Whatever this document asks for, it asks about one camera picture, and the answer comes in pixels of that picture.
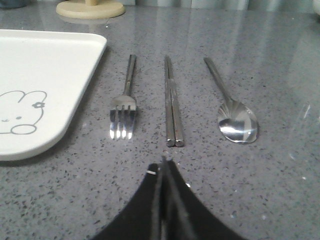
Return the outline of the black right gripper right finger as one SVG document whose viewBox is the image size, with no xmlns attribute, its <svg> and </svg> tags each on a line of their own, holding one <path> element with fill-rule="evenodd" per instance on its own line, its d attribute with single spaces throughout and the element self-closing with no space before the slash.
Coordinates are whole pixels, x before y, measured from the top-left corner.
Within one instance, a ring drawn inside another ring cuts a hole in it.
<svg viewBox="0 0 320 240">
<path fill-rule="evenodd" d="M 162 158 L 162 219 L 167 240 L 243 240 L 187 186 L 173 160 Z"/>
</svg>

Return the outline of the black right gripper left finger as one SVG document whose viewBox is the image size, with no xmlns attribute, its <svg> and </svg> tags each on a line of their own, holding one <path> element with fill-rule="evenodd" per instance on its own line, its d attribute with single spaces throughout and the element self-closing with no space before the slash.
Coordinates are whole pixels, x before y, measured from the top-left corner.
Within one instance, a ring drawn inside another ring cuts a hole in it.
<svg viewBox="0 0 320 240">
<path fill-rule="evenodd" d="M 161 239 L 160 166 L 148 166 L 143 181 L 113 221 L 93 237 L 94 240 L 160 240 Z"/>
</svg>

